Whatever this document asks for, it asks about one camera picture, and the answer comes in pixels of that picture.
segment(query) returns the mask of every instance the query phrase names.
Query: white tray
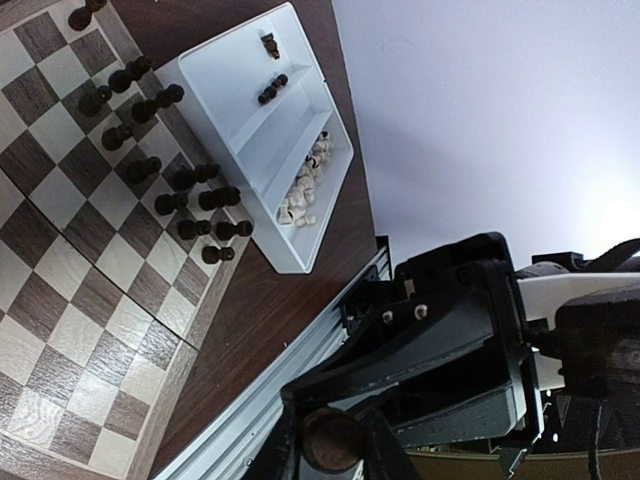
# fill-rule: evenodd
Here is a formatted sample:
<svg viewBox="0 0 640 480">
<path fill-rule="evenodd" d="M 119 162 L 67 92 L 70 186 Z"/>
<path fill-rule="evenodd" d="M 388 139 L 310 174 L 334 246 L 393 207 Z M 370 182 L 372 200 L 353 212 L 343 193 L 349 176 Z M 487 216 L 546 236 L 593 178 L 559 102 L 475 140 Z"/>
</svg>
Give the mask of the white tray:
<svg viewBox="0 0 640 480">
<path fill-rule="evenodd" d="M 273 33 L 280 59 L 261 37 Z M 279 74 L 289 83 L 267 105 L 258 95 Z M 253 238 L 279 273 L 309 273 L 318 255 L 353 146 L 298 16 L 285 3 L 199 45 L 156 72 L 163 84 L 179 83 L 178 105 L 225 178 L 242 191 L 253 216 Z M 278 207 L 323 130 L 335 148 L 309 212 L 314 226 L 278 224 Z"/>
</svg>

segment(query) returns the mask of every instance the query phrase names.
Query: chess square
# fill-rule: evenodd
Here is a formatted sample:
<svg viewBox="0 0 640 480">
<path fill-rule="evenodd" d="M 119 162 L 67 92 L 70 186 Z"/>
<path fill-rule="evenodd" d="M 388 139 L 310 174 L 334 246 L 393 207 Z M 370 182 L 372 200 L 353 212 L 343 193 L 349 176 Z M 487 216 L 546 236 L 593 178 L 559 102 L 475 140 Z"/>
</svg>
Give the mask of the chess square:
<svg viewBox="0 0 640 480">
<path fill-rule="evenodd" d="M 138 348 L 138 354 L 166 371 L 177 348 L 178 337 L 160 322 L 153 322 Z"/>
<path fill-rule="evenodd" d="M 106 327 L 123 293 L 97 269 L 91 268 L 71 304 L 101 327 Z"/>
<path fill-rule="evenodd" d="M 100 340 L 102 328 L 73 305 L 68 305 L 48 345 L 65 357 L 84 367 Z"/>
<path fill-rule="evenodd" d="M 118 387 L 85 370 L 71 395 L 67 410 L 102 426 L 117 395 Z"/>
<path fill-rule="evenodd" d="M 27 196 L 31 195 L 55 166 L 51 157 L 28 131 L 0 153 L 0 168 Z"/>
<path fill-rule="evenodd" d="M 137 440 L 148 412 L 149 405 L 120 391 L 104 426 L 131 440 Z"/>
<path fill-rule="evenodd" d="M 129 181 L 129 167 L 132 163 L 137 161 L 146 160 L 147 156 L 142 149 L 137 145 L 122 159 L 122 161 L 116 167 L 116 173 L 120 176 L 123 182 L 125 182 L 133 194 L 138 198 L 142 198 L 144 194 L 149 190 L 149 187 L 153 185 L 153 182 L 158 178 L 158 173 L 149 175 L 143 182 L 133 184 Z"/>
<path fill-rule="evenodd" d="M 171 285 L 148 263 L 140 269 L 128 295 L 152 315 L 157 315 Z"/>
<path fill-rule="evenodd" d="M 47 12 L 23 23 L 14 31 L 36 63 L 43 61 L 67 44 Z"/>
<path fill-rule="evenodd" d="M 0 392 L 0 428 L 6 430 L 18 406 L 22 385 L 0 372 Z"/>
<path fill-rule="evenodd" d="M 0 227 L 5 224 L 16 208 L 24 201 L 20 190 L 16 188 L 9 177 L 0 170 Z"/>
<path fill-rule="evenodd" d="M 65 408 L 82 375 L 82 368 L 49 346 L 31 372 L 27 387 Z"/>
<path fill-rule="evenodd" d="M 87 138 L 76 145 L 58 167 L 87 198 L 111 173 L 111 166 Z"/>
<path fill-rule="evenodd" d="M 162 235 L 162 231 L 162 227 L 153 215 L 138 203 L 118 233 L 142 258 L 147 258 Z"/>
<path fill-rule="evenodd" d="M 37 67 L 27 70 L 4 87 L 2 92 L 27 126 L 58 102 L 56 92 Z"/>
<path fill-rule="evenodd" d="M 187 254 L 184 250 L 164 232 L 147 257 L 147 262 L 162 278 L 173 284 L 186 259 Z"/>
<path fill-rule="evenodd" d="M 0 89 L 35 65 L 13 30 L 0 34 L 0 65 Z"/>
<path fill-rule="evenodd" d="M 180 245 L 180 247 L 182 247 L 185 253 L 189 253 L 193 246 L 196 244 L 196 239 L 193 238 L 191 240 L 184 240 L 183 238 L 180 238 L 180 235 L 178 234 L 178 225 L 186 220 L 190 220 L 192 222 L 196 221 L 196 217 L 193 216 L 189 209 L 184 209 L 176 212 L 176 214 L 171 219 L 171 223 L 169 223 L 169 226 L 167 227 L 167 233 L 169 234 L 169 236 L 171 236 L 171 238 L 175 240 L 178 245 Z"/>
<path fill-rule="evenodd" d="M 116 234 L 116 229 L 89 202 L 85 202 L 64 229 L 65 238 L 80 253 L 96 263 Z"/>
<path fill-rule="evenodd" d="M 153 182 L 153 185 L 149 187 L 149 190 L 147 190 L 147 193 L 145 193 L 141 200 L 142 204 L 147 208 L 147 210 L 149 210 L 151 215 L 153 215 L 153 218 L 155 218 L 163 228 L 167 228 L 174 214 L 158 215 L 158 212 L 156 212 L 155 201 L 160 195 L 167 193 L 171 193 L 171 187 L 162 176 L 159 176 L 156 181 Z"/>
<path fill-rule="evenodd" d="M 173 160 L 167 165 L 167 168 L 162 172 L 162 176 L 167 181 L 167 183 L 171 186 L 173 190 L 176 190 L 175 185 L 173 184 L 173 177 L 176 173 L 178 173 L 182 169 L 192 169 L 193 167 L 189 163 L 189 161 L 185 158 L 182 152 L 179 152 L 178 155 L 175 156 Z"/>
<path fill-rule="evenodd" d="M 111 47 L 99 30 L 94 30 L 72 42 L 71 48 L 90 76 L 94 76 L 116 61 Z"/>
<path fill-rule="evenodd" d="M 197 307 L 208 283 L 209 277 L 207 274 L 198 267 L 192 258 L 187 258 L 173 286 L 194 307 Z"/>
<path fill-rule="evenodd" d="M 129 468 L 135 447 L 133 440 L 103 428 L 89 466 L 115 478 L 122 478 Z"/>
<path fill-rule="evenodd" d="M 63 413 L 59 405 L 25 388 L 7 431 L 34 445 L 49 448 Z"/>
<path fill-rule="evenodd" d="M 178 142 L 162 122 L 158 122 L 138 144 L 147 156 L 160 158 L 163 168 L 180 153 Z"/>
<path fill-rule="evenodd" d="M 129 348 L 137 350 L 153 318 L 128 297 L 122 297 L 107 323 L 107 331 Z"/>
<path fill-rule="evenodd" d="M 0 152 L 13 143 L 27 126 L 13 109 L 7 97 L 0 92 Z"/>
<path fill-rule="evenodd" d="M 80 99 L 95 91 L 95 89 L 96 85 L 94 82 L 87 80 L 62 99 L 62 105 L 64 105 L 64 108 L 67 109 L 67 112 L 69 112 L 85 135 L 100 125 L 112 113 L 108 104 L 103 105 L 95 117 L 87 117 L 80 113 L 80 109 L 78 108 Z"/>
<path fill-rule="evenodd" d="M 85 203 L 82 193 L 57 167 L 29 198 L 59 229 L 64 229 Z"/>
<path fill-rule="evenodd" d="M 9 310 L 29 275 L 27 264 L 0 241 L 0 310 Z"/>
<path fill-rule="evenodd" d="M 122 121 L 122 123 L 133 122 L 133 118 L 131 117 L 131 109 L 136 103 L 141 102 L 143 100 L 144 98 L 140 93 L 135 93 L 134 95 L 131 96 L 131 98 L 129 98 L 121 106 L 119 106 L 116 109 L 116 115 L 118 115 L 118 118 L 120 119 L 120 121 Z M 143 124 L 136 123 L 135 124 L 136 128 L 134 129 L 133 138 L 135 138 L 137 141 L 142 140 L 145 137 L 145 135 L 149 133 L 151 129 L 155 127 L 157 124 L 158 124 L 158 119 L 155 116 L 151 120 L 149 120 L 147 123 L 143 123 Z"/>
<path fill-rule="evenodd" d="M 147 405 L 153 405 L 163 379 L 163 370 L 146 358 L 136 355 L 120 389 Z"/>
<path fill-rule="evenodd" d="M 89 74 L 68 45 L 39 63 L 38 68 L 59 98 L 66 97 L 89 80 Z"/>
<path fill-rule="evenodd" d="M 36 273 L 32 273 L 7 312 L 43 342 L 67 308 L 67 301 Z"/>
<path fill-rule="evenodd" d="M 29 131 L 55 163 L 84 138 L 82 130 L 60 103 L 36 120 Z"/>
<path fill-rule="evenodd" d="M 144 259 L 116 233 L 96 266 L 125 292 L 138 275 Z"/>
<path fill-rule="evenodd" d="M 127 375 L 134 356 L 133 350 L 105 331 L 102 333 L 91 358 L 89 358 L 87 370 L 102 380 L 119 387 Z"/>
<path fill-rule="evenodd" d="M 23 201 L 0 228 L 0 240 L 31 268 L 36 267 L 57 237 L 58 232 L 27 201 Z"/>
<path fill-rule="evenodd" d="M 62 236 L 44 254 L 35 272 L 67 300 L 71 301 L 91 264 Z"/>
<path fill-rule="evenodd" d="M 89 202 L 118 230 L 136 206 L 136 197 L 117 173 L 111 172 L 89 197 Z"/>
<path fill-rule="evenodd" d="M 176 334 L 184 336 L 195 311 L 196 307 L 184 298 L 180 292 L 171 287 L 162 307 L 160 307 L 160 312 L 158 312 L 158 320 Z"/>
<path fill-rule="evenodd" d="M 84 5 L 85 2 L 83 0 L 64 0 L 54 3 L 49 7 L 48 11 L 53 19 L 53 23 L 56 24 L 56 27 L 58 27 L 58 30 L 68 43 L 71 43 L 98 28 L 98 22 L 95 20 L 93 20 L 91 24 L 81 32 L 72 30 L 71 27 L 69 27 L 70 13 L 76 8 L 83 7 Z"/>
<path fill-rule="evenodd" d="M 51 442 L 51 451 L 85 465 L 91 459 L 101 428 L 71 412 L 64 412 Z"/>
<path fill-rule="evenodd" d="M 10 316 L 0 322 L 0 372 L 15 382 L 26 385 L 43 349 L 44 342 Z"/>
<path fill-rule="evenodd" d="M 114 152 L 110 152 L 102 146 L 102 134 L 108 129 L 117 127 L 120 124 L 120 119 L 116 116 L 115 113 L 112 113 L 87 135 L 89 137 L 89 140 L 91 140 L 91 143 L 93 143 L 93 145 L 98 149 L 105 160 L 109 162 L 109 164 L 114 168 L 136 145 L 135 139 L 130 138 L 129 140 L 124 142 L 122 147 Z"/>
</svg>

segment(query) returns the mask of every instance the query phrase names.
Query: white wall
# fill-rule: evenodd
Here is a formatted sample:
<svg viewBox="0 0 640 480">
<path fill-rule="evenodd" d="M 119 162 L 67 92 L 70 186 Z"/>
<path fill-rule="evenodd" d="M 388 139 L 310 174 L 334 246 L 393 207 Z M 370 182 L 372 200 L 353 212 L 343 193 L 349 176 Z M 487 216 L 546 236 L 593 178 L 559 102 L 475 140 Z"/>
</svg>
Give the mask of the white wall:
<svg viewBox="0 0 640 480">
<path fill-rule="evenodd" d="M 488 230 L 520 266 L 640 236 L 640 2 L 334 7 L 394 262 Z"/>
</svg>

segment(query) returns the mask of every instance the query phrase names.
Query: white chess piece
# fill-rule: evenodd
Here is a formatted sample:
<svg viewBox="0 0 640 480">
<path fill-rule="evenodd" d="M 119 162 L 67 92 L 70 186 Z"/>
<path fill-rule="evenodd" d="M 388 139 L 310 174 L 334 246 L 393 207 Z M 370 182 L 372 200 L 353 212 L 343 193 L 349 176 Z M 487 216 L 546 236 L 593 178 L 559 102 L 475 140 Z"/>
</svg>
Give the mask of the white chess piece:
<svg viewBox="0 0 640 480">
<path fill-rule="evenodd" d="M 283 203 L 278 209 L 278 223 L 280 225 L 291 225 L 293 223 L 293 216 L 289 213 L 289 205 Z"/>
</svg>

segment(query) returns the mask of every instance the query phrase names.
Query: chessboard border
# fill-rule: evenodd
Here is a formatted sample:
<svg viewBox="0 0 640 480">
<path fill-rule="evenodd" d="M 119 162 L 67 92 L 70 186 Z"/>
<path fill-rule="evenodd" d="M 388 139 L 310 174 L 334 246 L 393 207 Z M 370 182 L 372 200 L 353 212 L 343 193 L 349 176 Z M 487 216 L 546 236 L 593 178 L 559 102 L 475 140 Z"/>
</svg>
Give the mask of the chessboard border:
<svg viewBox="0 0 640 480">
<path fill-rule="evenodd" d="M 58 0 L 38 1 L 41 3 L 56 3 Z M 97 12 L 94 17 L 123 62 L 130 62 L 142 55 L 138 44 L 131 36 L 131 33 L 111 3 L 108 3 L 106 7 Z M 153 71 L 145 75 L 138 82 L 138 86 L 147 98 L 152 98 L 158 90 L 163 88 L 162 83 L 160 83 L 160 80 L 158 80 L 158 77 L 156 77 Z M 191 127 L 189 127 L 189 124 L 175 105 L 168 109 L 160 110 L 158 115 L 165 125 L 167 125 L 167 128 L 173 134 L 180 148 L 182 148 L 186 156 L 191 160 L 191 163 L 194 165 L 211 163 L 211 156 L 202 146 L 202 143 L 200 143 L 200 140 L 195 136 Z M 249 215 L 249 212 L 247 212 L 242 204 L 235 207 L 225 207 L 225 211 L 235 223 L 251 219 L 251 215 Z M 220 307 L 222 297 L 229 287 L 231 278 L 248 244 L 248 238 L 234 238 L 233 248 L 236 253 L 234 260 L 231 262 L 223 262 L 218 267 L 218 271 L 215 273 L 209 290 L 205 293 L 200 303 L 200 308 L 196 312 L 195 318 L 192 319 L 191 324 L 182 336 L 184 340 L 197 350 L 200 350 L 204 343 L 213 318 Z"/>
<path fill-rule="evenodd" d="M 180 341 L 167 368 L 158 400 L 140 432 L 138 448 L 123 480 L 142 480 L 151 473 L 169 419 L 197 356 L 198 352 L 193 347 Z M 50 451 L 28 446 L 2 433 L 0 469 L 0 473 L 6 472 L 24 480 L 115 480 L 114 477 L 76 465 Z"/>
</svg>

